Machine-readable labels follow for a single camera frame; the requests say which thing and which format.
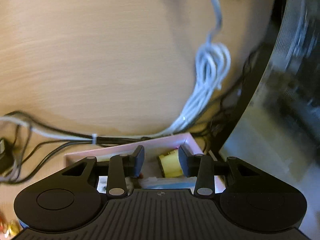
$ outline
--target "ribbed black surface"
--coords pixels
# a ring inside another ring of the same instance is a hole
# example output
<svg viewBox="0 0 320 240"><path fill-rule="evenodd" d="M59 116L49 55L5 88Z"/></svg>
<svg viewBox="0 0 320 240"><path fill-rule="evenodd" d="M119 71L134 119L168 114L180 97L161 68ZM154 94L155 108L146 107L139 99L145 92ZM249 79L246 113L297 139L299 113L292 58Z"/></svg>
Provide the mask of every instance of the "ribbed black surface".
<svg viewBox="0 0 320 240"><path fill-rule="evenodd" d="M241 229L226 220L213 201L195 198L188 190L146 189L135 189L127 198L109 201L101 214L83 228L59 234L25 229L15 237L15 240L89 239L302 240L307 238L296 229L278 234L259 234Z"/></svg>

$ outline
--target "cable tie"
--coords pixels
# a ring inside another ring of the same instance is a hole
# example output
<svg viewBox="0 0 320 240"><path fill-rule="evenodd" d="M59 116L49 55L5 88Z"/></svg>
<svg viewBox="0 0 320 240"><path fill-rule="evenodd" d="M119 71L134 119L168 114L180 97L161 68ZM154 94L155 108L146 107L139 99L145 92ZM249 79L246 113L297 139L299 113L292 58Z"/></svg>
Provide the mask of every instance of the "cable tie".
<svg viewBox="0 0 320 240"><path fill-rule="evenodd" d="M92 144L96 145L97 144L97 134L96 133L93 133L92 134Z"/></svg>

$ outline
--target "yellow object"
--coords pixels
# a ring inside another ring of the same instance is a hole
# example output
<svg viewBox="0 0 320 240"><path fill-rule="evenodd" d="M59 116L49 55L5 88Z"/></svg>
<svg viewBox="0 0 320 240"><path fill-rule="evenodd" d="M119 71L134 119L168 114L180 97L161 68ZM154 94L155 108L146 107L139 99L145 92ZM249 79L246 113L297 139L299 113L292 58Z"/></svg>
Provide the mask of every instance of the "yellow object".
<svg viewBox="0 0 320 240"><path fill-rule="evenodd" d="M178 149L158 156L158 160L162 176L165 178L176 178L183 175L178 157Z"/></svg>
<svg viewBox="0 0 320 240"><path fill-rule="evenodd" d="M8 230L7 233L9 233L10 236L16 236L20 232L20 225L14 221L11 220L8 224Z"/></svg>

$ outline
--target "white cable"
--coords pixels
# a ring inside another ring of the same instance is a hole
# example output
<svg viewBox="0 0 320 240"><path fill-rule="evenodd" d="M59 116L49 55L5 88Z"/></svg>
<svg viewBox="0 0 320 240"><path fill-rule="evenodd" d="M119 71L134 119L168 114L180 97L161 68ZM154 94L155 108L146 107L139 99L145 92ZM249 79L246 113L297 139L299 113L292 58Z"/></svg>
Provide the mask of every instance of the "white cable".
<svg viewBox="0 0 320 240"><path fill-rule="evenodd" d="M24 127L29 127L30 125L19 119L16 117L12 117L12 116L1 116L0 117L0 121L7 121L7 122L13 122L15 124L19 124L21 126ZM52 133L47 133L43 130L40 130L36 127L31 127L31 130L43 137L47 137L47 138L51 138L51 139L55 139L55 140L69 140L69 141L74 141L74 140L87 140L87 141L91 141L92 139L90 138L83 138L83 137L76 137L76 136L66 136L66 135L59 135L59 134L52 134Z"/></svg>
<svg viewBox="0 0 320 240"><path fill-rule="evenodd" d="M161 137L179 133L186 128L206 107L215 89L221 89L221 83L230 70L231 57L228 48L222 43L212 43L212 38L220 31L222 26L222 13L219 0L211 0L216 16L216 25L208 33L206 43L202 44L195 58L196 85L187 100L180 116L167 129L151 135L121 136L125 138L141 137ZM14 122L24 127L29 127L27 122L11 116L0 117L0 121ZM66 136L47 133L41 129L32 127L32 131L52 139L61 140L92 140L96 141L94 134L92 138L82 138L76 136ZM109 138L119 138L120 136L108 136Z"/></svg>

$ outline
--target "black connector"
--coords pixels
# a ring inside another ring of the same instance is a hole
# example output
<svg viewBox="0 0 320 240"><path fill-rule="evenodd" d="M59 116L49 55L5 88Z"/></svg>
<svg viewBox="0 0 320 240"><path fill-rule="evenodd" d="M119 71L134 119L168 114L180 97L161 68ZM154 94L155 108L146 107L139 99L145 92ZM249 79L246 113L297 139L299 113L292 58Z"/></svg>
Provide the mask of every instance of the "black connector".
<svg viewBox="0 0 320 240"><path fill-rule="evenodd" d="M14 162L12 155L12 146L10 143L4 139L0 139L0 174L4 173L9 169Z"/></svg>

